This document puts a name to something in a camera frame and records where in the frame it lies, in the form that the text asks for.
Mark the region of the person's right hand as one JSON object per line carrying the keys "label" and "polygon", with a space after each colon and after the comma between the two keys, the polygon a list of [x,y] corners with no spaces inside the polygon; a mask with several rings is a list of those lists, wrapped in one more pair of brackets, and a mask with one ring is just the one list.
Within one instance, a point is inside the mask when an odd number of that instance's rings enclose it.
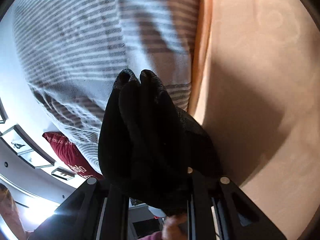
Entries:
{"label": "person's right hand", "polygon": [[180,229],[180,225],[187,221],[187,215],[174,215],[167,217],[162,230],[163,240],[187,240],[187,234],[183,233]]}

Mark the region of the pink sleeve forearm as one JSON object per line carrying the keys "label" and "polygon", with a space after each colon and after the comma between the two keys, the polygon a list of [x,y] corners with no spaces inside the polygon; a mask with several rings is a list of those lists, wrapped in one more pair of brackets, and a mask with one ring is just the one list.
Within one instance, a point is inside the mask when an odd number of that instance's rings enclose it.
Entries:
{"label": "pink sleeve forearm", "polygon": [[162,232],[157,231],[157,232],[154,232],[150,235],[139,238],[138,240],[162,240]]}

